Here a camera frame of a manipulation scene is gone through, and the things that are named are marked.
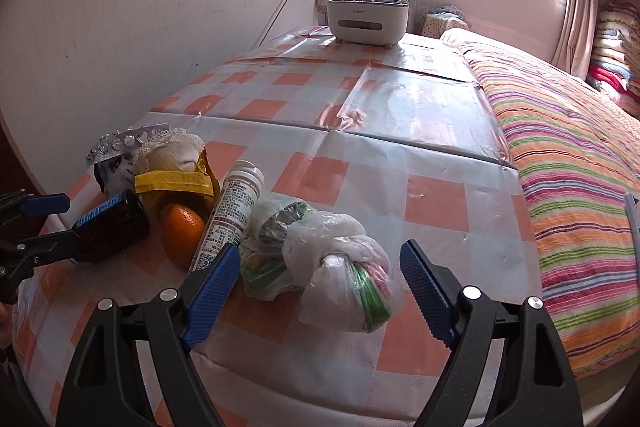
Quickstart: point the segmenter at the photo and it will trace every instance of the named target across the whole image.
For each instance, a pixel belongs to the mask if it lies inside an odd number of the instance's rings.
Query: metal screw
[[[476,299],[480,298],[480,296],[482,295],[482,292],[475,286],[465,286],[462,289],[462,294],[467,299],[471,299],[472,301],[475,301]]]
[[[543,306],[542,300],[538,299],[537,297],[529,297],[529,299],[527,299],[527,302],[529,303],[529,306],[537,310],[539,310]]]
[[[174,300],[178,296],[178,292],[173,288],[167,288],[160,292],[160,299],[165,302]]]
[[[111,299],[102,299],[100,302],[98,302],[98,309],[103,312],[107,311],[112,306],[113,301]]]

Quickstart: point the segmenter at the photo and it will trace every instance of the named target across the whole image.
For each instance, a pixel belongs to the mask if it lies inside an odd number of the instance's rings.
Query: folded blanket
[[[640,33],[638,17],[631,11],[602,10],[598,13],[599,22],[617,22],[628,26],[633,31]]]
[[[610,41],[621,41],[628,49],[630,49],[634,54],[640,57],[640,41],[635,41],[631,38],[625,37],[617,30],[596,30],[594,38],[607,39]]]
[[[593,39],[594,48],[607,48],[622,53],[621,62],[640,69],[640,55],[632,47],[626,45],[623,39],[597,38]]]
[[[598,57],[609,58],[610,61],[614,61],[622,65],[633,76],[640,75],[640,64],[636,64],[635,61],[630,60],[628,58],[628,54],[625,54],[624,52],[619,52],[611,48],[599,47],[594,48],[591,54]]]
[[[612,71],[606,70],[605,68],[601,68],[593,62],[589,64],[589,74],[596,80],[600,80],[606,82],[607,84],[610,84],[618,91],[622,92],[627,90],[627,81],[622,75],[613,73]]]
[[[629,26],[619,22],[598,22],[596,31],[611,31],[612,34],[622,35],[626,39],[640,44],[640,34],[633,31]]]
[[[606,8],[607,10],[630,13],[634,17],[640,19],[640,12],[638,12],[638,8],[630,2],[621,2],[620,4],[609,3]]]
[[[627,82],[631,82],[634,78],[634,76],[629,71],[629,68],[627,68],[624,64],[620,64],[619,62],[612,60],[611,58],[600,57],[599,55],[591,55],[591,62],[607,71],[612,71],[613,73],[619,74]]]

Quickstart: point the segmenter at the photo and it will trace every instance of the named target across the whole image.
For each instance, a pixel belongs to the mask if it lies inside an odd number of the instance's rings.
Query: checkered tablecloth
[[[462,284],[478,285],[492,298],[522,302],[540,295],[524,195],[482,92],[454,50],[411,39],[417,44],[365,53],[356,44],[332,49],[323,30],[295,32],[197,79],[140,123],[169,121],[198,134],[219,178],[246,159],[264,173],[264,191],[351,214],[385,248],[398,275],[399,247],[413,238]],[[285,54],[300,48],[310,58],[267,57],[291,41]],[[361,59],[350,56],[358,54]],[[374,55],[385,55],[387,64],[371,64]],[[441,64],[447,56],[451,63]],[[357,60],[363,62],[354,66]],[[458,69],[460,80],[442,74]],[[430,76],[434,71],[440,77]],[[218,101],[207,108],[205,97]],[[270,103],[278,100],[274,110]],[[335,106],[322,120],[326,107]],[[367,118],[356,127],[344,124],[350,120],[340,116],[353,120],[357,111]],[[70,226],[102,198],[90,172],[70,195],[71,210],[49,217],[47,230]],[[120,305],[145,301],[183,277],[166,259],[153,223],[148,239],[121,255],[97,266],[43,267],[21,286],[14,345],[50,422],[95,303],[106,296]],[[297,293],[268,303],[247,298],[236,285],[209,340],[192,354],[227,426],[412,425],[449,351],[430,335],[404,288],[404,309],[366,334],[300,323]],[[139,348],[157,421],[169,425],[150,354],[144,344]],[[486,409],[498,356],[492,351],[473,417]]]

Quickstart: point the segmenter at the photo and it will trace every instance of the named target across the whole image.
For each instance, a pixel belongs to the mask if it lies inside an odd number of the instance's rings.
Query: striped blanket
[[[640,347],[638,267],[623,198],[640,192],[640,122],[523,51],[464,30],[459,46],[520,172],[543,298],[577,378]]]

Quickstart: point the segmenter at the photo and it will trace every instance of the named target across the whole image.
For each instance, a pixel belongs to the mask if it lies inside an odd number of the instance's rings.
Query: white plastic bag
[[[322,259],[340,253],[338,238],[366,235],[363,225],[348,214],[334,214],[316,210],[289,226],[282,247],[282,256],[291,270],[293,282],[304,288]]]
[[[289,226],[282,254],[305,287],[301,322],[370,333],[404,305],[388,256],[353,217],[311,212]]]
[[[251,213],[240,247],[245,293],[263,301],[297,289],[282,258],[289,225],[313,210],[306,201],[283,194],[264,194]]]

